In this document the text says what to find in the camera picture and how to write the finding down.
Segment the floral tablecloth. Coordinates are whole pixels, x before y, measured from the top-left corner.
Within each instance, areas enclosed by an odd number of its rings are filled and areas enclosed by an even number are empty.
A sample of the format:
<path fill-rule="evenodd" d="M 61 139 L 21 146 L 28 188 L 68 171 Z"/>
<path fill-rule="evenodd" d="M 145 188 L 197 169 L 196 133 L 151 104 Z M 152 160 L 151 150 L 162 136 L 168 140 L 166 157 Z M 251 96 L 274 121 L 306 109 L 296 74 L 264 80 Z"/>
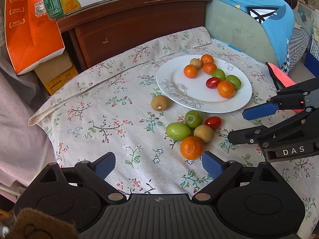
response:
<path fill-rule="evenodd" d="M 275 86 L 265 64 L 210 38 L 205 27 L 181 31 L 139 45 L 93 66 L 69 81 L 30 119 L 50 138 L 61 167 L 80 160 L 95 160 L 112 151 L 116 167 L 106 181 L 119 192 L 160 194 L 188 193 L 192 196 L 212 182 L 202 168 L 201 158 L 185 159 L 180 142 L 169 138 L 171 122 L 184 122 L 189 108 L 172 102 L 167 110 L 151 108 L 151 100 L 164 95 L 156 82 L 159 68 L 178 56 L 210 54 L 226 60 L 226 70 L 235 66 L 248 77 L 246 107 L 259 105 L 275 95 Z M 277 111 L 247 121 L 242 111 L 223 113 L 221 127 L 205 149 L 223 160 L 239 160 L 257 166 L 263 160 L 258 146 L 233 145 L 226 138 L 231 130 L 265 125 L 272 127 L 296 114 Z M 275 168 L 294 188 L 305 204 L 305 218 L 299 235 L 310 236 L 318 220 L 318 157 L 275 163 Z"/>

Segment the orange tangerine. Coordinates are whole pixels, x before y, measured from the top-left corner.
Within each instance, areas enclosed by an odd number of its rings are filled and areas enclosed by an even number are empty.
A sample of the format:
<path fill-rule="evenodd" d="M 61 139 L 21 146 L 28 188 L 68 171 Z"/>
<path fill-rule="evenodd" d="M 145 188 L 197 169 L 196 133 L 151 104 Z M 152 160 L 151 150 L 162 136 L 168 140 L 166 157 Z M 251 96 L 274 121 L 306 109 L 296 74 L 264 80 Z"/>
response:
<path fill-rule="evenodd" d="M 198 74 L 198 69 L 194 65 L 187 65 L 183 69 L 183 73 L 188 78 L 196 78 Z"/>
<path fill-rule="evenodd" d="M 204 151 L 202 140 L 196 136 L 183 139 L 179 149 L 181 155 L 188 160 L 198 159 Z"/>
<path fill-rule="evenodd" d="M 214 63 L 214 58 L 213 58 L 213 56 L 211 56 L 209 54 L 205 54 L 205 55 L 202 55 L 201 62 L 203 64 L 205 64 L 205 63 Z"/>
<path fill-rule="evenodd" d="M 235 87 L 231 82 L 223 80 L 217 85 L 217 91 L 221 97 L 228 99 L 234 95 Z"/>
<path fill-rule="evenodd" d="M 203 64 L 202 69 L 206 74 L 212 75 L 212 73 L 217 69 L 217 66 L 215 63 L 206 62 Z"/>

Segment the lone brown kiwi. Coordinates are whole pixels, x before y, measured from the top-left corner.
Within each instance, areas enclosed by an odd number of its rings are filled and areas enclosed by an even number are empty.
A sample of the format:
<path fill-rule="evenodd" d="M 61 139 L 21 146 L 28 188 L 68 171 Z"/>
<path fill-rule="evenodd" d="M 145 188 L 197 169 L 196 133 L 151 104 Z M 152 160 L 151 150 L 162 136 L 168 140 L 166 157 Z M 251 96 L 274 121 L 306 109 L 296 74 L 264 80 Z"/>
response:
<path fill-rule="evenodd" d="M 151 108 L 156 111 L 167 110 L 170 106 L 170 100 L 163 95 L 155 96 L 151 101 Z"/>

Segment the dark wooden cabinet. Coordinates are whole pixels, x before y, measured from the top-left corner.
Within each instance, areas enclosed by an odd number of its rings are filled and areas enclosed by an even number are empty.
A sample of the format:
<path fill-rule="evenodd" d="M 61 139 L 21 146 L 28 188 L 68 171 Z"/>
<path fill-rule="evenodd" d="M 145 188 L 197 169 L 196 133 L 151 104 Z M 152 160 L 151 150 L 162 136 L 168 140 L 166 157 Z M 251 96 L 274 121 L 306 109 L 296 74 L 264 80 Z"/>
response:
<path fill-rule="evenodd" d="M 147 41 L 205 25 L 212 0 L 113 0 L 57 20 L 80 71 Z"/>

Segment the orange tangerine bottom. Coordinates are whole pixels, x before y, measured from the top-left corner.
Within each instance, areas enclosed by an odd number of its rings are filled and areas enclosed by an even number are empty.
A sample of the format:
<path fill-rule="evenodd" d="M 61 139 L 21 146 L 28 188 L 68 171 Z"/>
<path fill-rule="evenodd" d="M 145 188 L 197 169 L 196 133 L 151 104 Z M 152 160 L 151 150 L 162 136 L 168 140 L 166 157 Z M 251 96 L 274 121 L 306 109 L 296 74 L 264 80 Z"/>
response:
<path fill-rule="evenodd" d="M 183 69 L 183 73 L 188 78 L 196 78 L 198 74 L 198 69 L 194 65 L 187 65 Z"/>

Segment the houndstooth pillow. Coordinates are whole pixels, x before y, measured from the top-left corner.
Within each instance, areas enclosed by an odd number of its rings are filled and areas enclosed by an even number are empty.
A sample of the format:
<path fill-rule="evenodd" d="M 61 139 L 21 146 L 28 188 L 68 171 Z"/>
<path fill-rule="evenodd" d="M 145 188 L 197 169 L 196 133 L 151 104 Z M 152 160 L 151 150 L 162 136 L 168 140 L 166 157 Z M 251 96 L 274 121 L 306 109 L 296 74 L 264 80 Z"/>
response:
<path fill-rule="evenodd" d="M 294 28 L 291 40 L 288 42 L 286 58 L 281 70 L 288 74 L 295 64 L 302 58 L 308 45 L 310 35 L 303 29 Z"/>

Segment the blue cushion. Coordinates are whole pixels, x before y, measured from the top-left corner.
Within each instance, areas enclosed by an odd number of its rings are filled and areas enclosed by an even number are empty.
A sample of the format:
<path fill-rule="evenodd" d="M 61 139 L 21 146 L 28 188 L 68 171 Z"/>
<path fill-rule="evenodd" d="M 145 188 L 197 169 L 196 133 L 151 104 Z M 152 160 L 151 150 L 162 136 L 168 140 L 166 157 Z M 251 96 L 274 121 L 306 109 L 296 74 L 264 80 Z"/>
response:
<path fill-rule="evenodd" d="M 294 28 L 294 13 L 284 0 L 219 0 L 248 14 L 266 32 L 281 67 L 286 61 L 288 43 Z"/>

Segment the cardboard box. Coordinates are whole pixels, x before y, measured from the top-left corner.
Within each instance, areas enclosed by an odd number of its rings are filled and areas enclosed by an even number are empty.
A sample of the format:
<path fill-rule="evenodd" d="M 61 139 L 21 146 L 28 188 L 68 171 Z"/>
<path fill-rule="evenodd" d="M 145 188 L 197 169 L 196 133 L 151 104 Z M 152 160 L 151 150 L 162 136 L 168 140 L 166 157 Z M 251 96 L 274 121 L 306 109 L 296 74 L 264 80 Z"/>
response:
<path fill-rule="evenodd" d="M 34 71 L 51 96 L 78 75 L 67 51 L 39 64 Z"/>

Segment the white plate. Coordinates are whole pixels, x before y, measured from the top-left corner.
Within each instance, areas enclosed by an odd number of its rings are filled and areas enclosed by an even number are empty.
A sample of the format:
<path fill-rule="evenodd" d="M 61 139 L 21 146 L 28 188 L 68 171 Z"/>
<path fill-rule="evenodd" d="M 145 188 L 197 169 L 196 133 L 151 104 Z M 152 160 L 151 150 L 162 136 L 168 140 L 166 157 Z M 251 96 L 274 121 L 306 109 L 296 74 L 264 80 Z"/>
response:
<path fill-rule="evenodd" d="M 191 110 L 205 113 L 229 113 L 241 109 L 250 101 L 252 87 L 248 77 L 234 64 L 222 59 L 215 59 L 217 67 L 226 75 L 239 78 L 241 88 L 232 98 L 221 97 L 215 88 L 208 88 L 206 81 L 210 75 L 199 70 L 196 78 L 184 75 L 184 68 L 193 58 L 200 55 L 184 55 L 173 58 L 164 63 L 157 71 L 156 81 L 160 90 L 172 101 Z"/>

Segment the purple checkered cloth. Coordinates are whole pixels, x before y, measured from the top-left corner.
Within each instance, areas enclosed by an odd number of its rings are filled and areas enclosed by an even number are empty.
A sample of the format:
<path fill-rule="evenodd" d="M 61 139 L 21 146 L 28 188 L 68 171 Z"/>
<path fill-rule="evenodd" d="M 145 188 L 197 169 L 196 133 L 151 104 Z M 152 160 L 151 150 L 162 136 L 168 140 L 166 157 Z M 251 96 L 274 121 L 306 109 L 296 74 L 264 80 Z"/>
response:
<path fill-rule="evenodd" d="M 35 74 L 17 76 L 1 45 L 1 194 L 21 195 L 49 162 L 53 146 L 39 126 L 28 121 L 46 100 Z"/>

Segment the green sofa cushion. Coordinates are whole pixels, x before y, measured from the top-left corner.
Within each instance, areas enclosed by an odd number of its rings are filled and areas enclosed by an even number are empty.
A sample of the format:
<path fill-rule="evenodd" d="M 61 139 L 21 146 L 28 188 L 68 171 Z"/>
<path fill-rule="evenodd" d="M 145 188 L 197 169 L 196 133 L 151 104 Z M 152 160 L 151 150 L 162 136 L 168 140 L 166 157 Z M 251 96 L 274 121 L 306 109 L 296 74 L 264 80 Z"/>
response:
<path fill-rule="evenodd" d="M 223 1 L 212 0 L 206 6 L 205 28 L 212 38 L 229 44 L 261 63 L 279 66 L 262 25 L 244 11 Z"/>

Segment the brown longan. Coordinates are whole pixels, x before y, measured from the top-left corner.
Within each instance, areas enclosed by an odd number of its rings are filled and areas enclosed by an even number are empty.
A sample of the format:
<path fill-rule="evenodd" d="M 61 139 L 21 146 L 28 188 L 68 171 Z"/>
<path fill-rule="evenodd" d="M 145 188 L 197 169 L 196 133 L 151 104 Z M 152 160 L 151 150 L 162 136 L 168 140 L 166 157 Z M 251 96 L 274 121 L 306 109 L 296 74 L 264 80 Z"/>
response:
<path fill-rule="evenodd" d="M 194 136 L 200 138 L 204 144 L 207 144 L 213 140 L 214 131 L 207 125 L 200 125 L 194 129 Z"/>
<path fill-rule="evenodd" d="M 199 69 L 201 69 L 203 67 L 203 62 L 200 59 L 198 59 L 198 58 L 193 58 L 190 61 L 190 65 L 195 66 L 199 70 Z"/>

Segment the red cherry tomato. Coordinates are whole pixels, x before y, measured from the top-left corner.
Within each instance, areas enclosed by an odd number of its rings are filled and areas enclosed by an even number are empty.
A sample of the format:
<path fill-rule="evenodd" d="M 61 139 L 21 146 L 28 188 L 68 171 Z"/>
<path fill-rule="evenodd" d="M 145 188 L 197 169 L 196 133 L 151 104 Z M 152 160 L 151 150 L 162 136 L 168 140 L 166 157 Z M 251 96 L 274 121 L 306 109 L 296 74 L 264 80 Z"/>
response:
<path fill-rule="evenodd" d="M 214 89 L 218 87 L 221 80 L 218 77 L 211 77 L 206 81 L 206 87 L 209 89 Z"/>
<path fill-rule="evenodd" d="M 209 126 L 211 129 L 218 129 L 222 124 L 222 119 L 217 116 L 212 116 L 207 118 L 205 125 Z"/>

